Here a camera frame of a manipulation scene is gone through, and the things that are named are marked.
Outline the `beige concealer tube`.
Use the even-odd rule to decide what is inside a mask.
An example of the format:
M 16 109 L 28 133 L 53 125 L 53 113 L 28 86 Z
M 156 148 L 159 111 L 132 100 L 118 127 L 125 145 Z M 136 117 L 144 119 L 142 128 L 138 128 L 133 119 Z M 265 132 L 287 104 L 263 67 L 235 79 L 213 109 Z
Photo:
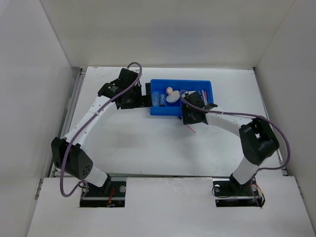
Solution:
M 202 93 L 203 99 L 204 99 L 204 101 L 205 101 L 205 103 L 206 103 L 206 102 L 207 102 L 207 97 L 205 96 L 204 90 L 201 90 L 201 93 Z

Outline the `round beige powder puff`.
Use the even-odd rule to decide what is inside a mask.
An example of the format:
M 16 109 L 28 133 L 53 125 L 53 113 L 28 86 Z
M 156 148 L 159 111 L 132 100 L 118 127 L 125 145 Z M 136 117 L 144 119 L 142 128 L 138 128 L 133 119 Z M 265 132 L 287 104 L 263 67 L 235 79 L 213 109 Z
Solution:
M 180 92 L 178 90 L 175 90 L 173 92 L 171 92 L 170 94 L 168 94 L 168 96 L 166 97 L 166 101 L 169 104 L 173 104 L 175 102 L 177 102 L 180 98 Z

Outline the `clear bottle with black cap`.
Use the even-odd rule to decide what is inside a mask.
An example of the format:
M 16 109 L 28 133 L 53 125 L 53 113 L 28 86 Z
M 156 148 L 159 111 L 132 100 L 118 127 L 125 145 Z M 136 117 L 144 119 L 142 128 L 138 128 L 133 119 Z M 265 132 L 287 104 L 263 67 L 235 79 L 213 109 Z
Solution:
M 165 107 L 165 94 L 160 95 L 159 106 Z

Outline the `beige makeup sponge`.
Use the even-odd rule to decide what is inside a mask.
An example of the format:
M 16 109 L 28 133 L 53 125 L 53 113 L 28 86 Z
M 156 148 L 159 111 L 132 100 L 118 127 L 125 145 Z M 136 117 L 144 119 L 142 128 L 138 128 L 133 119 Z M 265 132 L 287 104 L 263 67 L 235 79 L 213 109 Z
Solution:
M 173 88 L 172 88 L 172 87 L 167 87 L 167 88 L 166 88 L 166 94 L 167 94 L 167 95 L 172 94 L 172 92 L 173 92 Z

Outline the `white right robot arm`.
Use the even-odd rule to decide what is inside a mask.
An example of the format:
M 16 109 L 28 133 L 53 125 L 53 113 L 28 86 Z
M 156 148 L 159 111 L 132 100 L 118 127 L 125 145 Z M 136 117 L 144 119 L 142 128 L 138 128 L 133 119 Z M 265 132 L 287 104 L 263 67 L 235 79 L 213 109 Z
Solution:
M 241 142 L 243 159 L 229 177 L 229 189 L 239 195 L 261 164 L 271 157 L 279 142 L 267 119 L 255 115 L 233 115 L 216 104 L 204 104 L 196 91 L 180 92 L 184 124 L 204 123 L 236 135 Z

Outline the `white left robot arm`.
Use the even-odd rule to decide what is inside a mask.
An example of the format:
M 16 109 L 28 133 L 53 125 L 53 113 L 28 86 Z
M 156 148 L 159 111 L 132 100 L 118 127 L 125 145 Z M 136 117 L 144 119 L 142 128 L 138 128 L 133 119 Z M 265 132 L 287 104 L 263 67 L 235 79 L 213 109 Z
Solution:
M 105 83 L 97 92 L 97 96 L 86 114 L 62 138 L 54 138 L 51 142 L 53 162 L 60 173 L 60 192 L 69 197 L 72 193 L 64 190 L 66 173 L 78 179 L 75 188 L 83 185 L 86 189 L 93 185 L 94 191 L 105 196 L 111 188 L 111 176 L 97 168 L 87 152 L 88 140 L 101 128 L 118 109 L 134 109 L 147 106 L 149 98 L 142 95 L 140 78 L 142 68 L 137 71 L 130 66 L 122 68 L 117 79 Z

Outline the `blue plastic organizer tray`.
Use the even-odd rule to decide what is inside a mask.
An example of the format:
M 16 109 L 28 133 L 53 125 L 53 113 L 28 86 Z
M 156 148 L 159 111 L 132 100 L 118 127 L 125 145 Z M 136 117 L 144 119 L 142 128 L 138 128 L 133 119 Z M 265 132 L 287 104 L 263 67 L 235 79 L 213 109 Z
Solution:
M 165 94 L 167 97 L 166 88 L 172 87 L 173 90 L 187 90 L 196 91 L 204 90 L 207 91 L 209 103 L 213 103 L 213 92 L 212 84 L 209 80 L 182 80 L 182 79 L 152 79 L 151 82 L 151 93 L 157 91 L 161 94 Z M 151 107 L 150 114 L 153 116 L 181 116 L 182 101 L 179 99 L 173 104 L 169 104 L 165 100 L 165 107 Z

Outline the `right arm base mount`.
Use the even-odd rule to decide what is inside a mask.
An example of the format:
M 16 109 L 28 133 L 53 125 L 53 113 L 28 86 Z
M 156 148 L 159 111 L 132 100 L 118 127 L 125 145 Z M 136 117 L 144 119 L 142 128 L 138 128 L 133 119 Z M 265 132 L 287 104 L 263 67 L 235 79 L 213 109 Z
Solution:
M 245 184 L 239 184 L 231 175 L 228 178 L 216 178 L 212 181 L 212 194 L 216 207 L 263 207 L 266 199 L 252 178 Z

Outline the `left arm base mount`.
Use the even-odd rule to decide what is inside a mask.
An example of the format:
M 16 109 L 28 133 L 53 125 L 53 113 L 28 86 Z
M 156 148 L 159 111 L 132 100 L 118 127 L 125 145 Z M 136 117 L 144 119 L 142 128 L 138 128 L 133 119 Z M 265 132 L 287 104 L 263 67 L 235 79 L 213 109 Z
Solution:
M 112 176 L 111 181 L 107 183 L 105 188 L 97 187 L 88 183 L 88 189 L 81 186 L 80 207 L 106 207 L 121 208 L 125 207 L 125 195 L 127 189 L 126 176 Z

